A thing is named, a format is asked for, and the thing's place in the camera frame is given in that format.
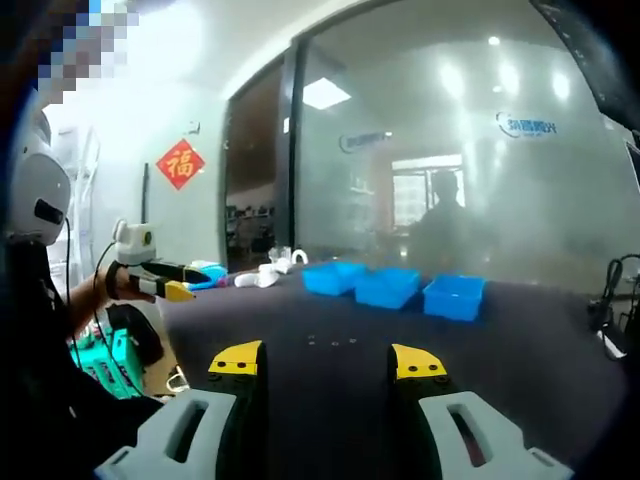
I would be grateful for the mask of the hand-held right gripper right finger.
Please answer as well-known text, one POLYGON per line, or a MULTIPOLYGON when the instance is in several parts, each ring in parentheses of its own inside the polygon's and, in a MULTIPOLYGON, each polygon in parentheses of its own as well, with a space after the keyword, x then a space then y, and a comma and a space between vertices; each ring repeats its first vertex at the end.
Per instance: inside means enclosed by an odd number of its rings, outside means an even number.
POLYGON ((404 479, 570 479, 478 394, 456 385, 432 353, 398 343, 387 351, 388 411, 404 479))

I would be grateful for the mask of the person's left hand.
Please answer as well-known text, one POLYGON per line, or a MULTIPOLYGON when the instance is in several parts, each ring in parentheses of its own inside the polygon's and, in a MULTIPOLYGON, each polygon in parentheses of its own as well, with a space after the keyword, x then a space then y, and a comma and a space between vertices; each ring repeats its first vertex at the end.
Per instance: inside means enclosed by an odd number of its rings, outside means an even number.
POLYGON ((116 292, 119 299, 123 301, 145 301, 151 304, 156 301, 153 295, 139 290, 127 269, 120 269, 116 274, 116 292))

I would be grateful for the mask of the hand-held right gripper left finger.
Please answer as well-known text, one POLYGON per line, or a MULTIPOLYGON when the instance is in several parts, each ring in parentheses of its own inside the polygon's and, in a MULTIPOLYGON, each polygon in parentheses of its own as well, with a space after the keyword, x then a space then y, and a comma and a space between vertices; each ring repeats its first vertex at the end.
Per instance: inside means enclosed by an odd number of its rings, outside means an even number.
POLYGON ((264 479, 267 348, 261 340, 214 356, 205 390, 166 403, 98 468, 97 479, 264 479))

